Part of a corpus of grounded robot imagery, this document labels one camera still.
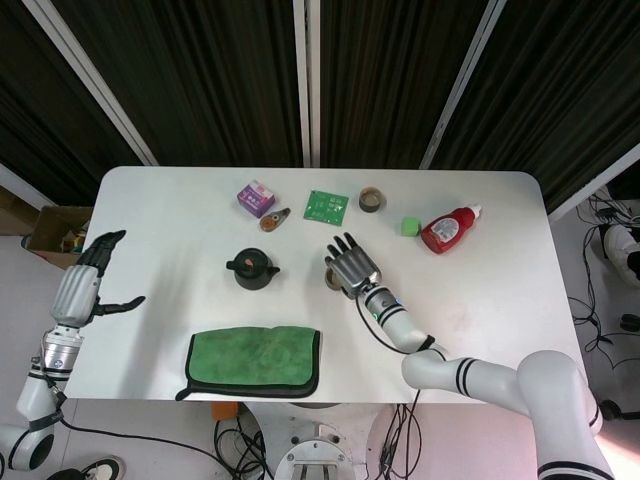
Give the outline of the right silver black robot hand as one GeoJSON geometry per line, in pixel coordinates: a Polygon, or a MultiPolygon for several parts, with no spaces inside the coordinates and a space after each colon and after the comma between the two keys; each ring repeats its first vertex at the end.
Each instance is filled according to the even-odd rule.
{"type": "Polygon", "coordinates": [[[348,232],[334,236],[327,250],[325,264],[349,299],[382,283],[380,268],[348,232]]]}

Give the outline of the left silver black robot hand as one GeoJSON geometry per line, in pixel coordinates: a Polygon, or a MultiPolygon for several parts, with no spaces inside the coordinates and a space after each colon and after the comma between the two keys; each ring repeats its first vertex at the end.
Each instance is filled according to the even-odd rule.
{"type": "Polygon", "coordinates": [[[145,296],[138,296],[123,304],[100,303],[101,281],[116,245],[125,235],[125,230],[102,234],[65,271],[51,308],[51,316],[58,325],[81,329],[96,316],[126,313],[146,300],[145,296]]]}

